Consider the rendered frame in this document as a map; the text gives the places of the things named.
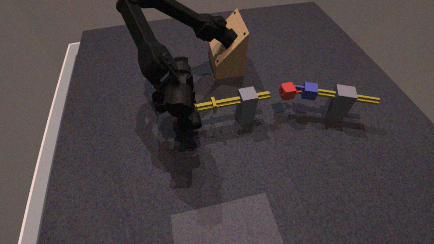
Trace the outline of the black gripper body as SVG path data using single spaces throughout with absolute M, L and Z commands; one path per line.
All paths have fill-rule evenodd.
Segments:
M 192 87 L 192 94 L 193 94 L 192 95 L 192 102 L 193 102 L 192 114 L 187 116 L 187 117 L 182 117 L 182 118 L 177 117 L 178 128 L 179 128 L 179 131 L 181 131 L 181 132 L 194 130 L 194 129 L 200 129 L 202 126 L 200 114 L 199 114 L 199 112 L 196 112 L 196 107 L 194 105 L 194 103 L 196 103 L 194 86 Z

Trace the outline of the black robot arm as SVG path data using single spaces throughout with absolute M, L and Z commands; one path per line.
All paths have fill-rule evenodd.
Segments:
M 198 14 L 176 0 L 117 1 L 116 9 L 136 44 L 142 75 L 157 90 L 152 94 L 156 111 L 168 111 L 178 118 L 187 117 L 193 110 L 193 75 L 188 58 L 173 58 L 166 46 L 157 42 L 141 8 L 155 8 L 193 28 L 197 38 L 208 42 L 216 39 L 226 49 L 238 35 L 226 27 L 227 21 L 221 15 Z

